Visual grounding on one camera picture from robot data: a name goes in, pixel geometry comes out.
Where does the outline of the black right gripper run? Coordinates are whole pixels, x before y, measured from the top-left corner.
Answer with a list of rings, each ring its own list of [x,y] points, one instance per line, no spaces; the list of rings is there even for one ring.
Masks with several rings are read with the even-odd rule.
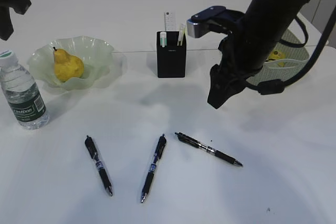
[[[302,6],[310,0],[252,0],[244,16],[230,34],[221,41],[222,60],[211,68],[211,85],[207,103],[220,108],[229,98],[245,88],[261,95],[282,93],[307,74],[319,58],[335,25],[333,12],[308,63],[294,77],[251,85],[247,79],[261,71],[267,56],[296,19]]]

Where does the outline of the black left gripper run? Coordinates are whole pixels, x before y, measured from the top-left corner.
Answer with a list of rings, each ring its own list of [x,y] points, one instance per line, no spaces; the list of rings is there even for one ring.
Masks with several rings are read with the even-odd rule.
[[[31,6],[30,0],[1,0],[0,9],[0,38],[7,41],[14,32],[10,18],[9,8],[12,8],[17,14],[24,15]]]

